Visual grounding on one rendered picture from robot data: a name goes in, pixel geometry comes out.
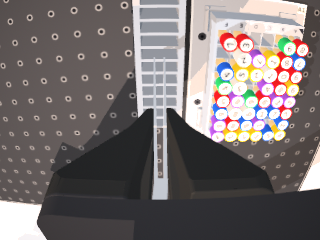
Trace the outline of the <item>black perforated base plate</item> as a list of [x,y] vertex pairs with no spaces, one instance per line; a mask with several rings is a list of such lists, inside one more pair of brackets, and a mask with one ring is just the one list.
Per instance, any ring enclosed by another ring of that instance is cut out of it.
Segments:
[[[300,191],[320,147],[320,0],[281,140],[218,142]],[[138,119],[132,0],[0,0],[0,201],[42,206],[54,172]]]

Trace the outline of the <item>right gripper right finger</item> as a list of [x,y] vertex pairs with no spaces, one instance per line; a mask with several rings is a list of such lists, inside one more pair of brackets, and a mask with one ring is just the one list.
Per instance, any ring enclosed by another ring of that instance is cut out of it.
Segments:
[[191,127],[173,108],[166,108],[166,118],[169,199],[275,194],[265,170]]

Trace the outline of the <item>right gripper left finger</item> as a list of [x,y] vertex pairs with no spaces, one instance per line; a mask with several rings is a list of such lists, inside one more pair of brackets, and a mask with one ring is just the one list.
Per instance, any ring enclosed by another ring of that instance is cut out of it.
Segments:
[[141,199],[151,199],[153,168],[154,109],[148,108],[127,129],[54,172],[45,197],[72,193],[139,199],[141,189]]

